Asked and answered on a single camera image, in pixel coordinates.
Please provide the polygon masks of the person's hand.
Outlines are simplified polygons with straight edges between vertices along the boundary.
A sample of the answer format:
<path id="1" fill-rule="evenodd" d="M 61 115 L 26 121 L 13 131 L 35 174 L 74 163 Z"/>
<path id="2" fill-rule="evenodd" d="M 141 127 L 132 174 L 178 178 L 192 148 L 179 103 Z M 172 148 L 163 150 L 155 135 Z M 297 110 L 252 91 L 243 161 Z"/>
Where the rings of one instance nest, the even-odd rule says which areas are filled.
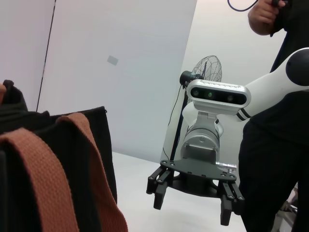
<path id="1" fill-rule="evenodd" d="M 248 13 L 251 29 L 258 35 L 270 35 L 280 9 L 285 6 L 284 0 L 278 0 L 276 5 L 272 0 L 259 0 Z"/>

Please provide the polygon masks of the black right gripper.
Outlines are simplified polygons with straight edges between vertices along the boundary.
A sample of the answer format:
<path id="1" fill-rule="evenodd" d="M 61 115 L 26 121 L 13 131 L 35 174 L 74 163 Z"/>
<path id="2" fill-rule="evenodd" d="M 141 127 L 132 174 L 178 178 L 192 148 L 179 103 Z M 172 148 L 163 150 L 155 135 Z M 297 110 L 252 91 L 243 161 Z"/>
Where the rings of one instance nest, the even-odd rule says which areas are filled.
<path id="1" fill-rule="evenodd" d="M 232 212 L 241 215 L 245 199 L 236 176 L 222 167 L 196 159 L 162 160 L 147 181 L 146 193 L 154 194 L 154 209 L 161 210 L 167 188 L 201 196 L 220 197 L 220 223 L 228 226 Z"/>

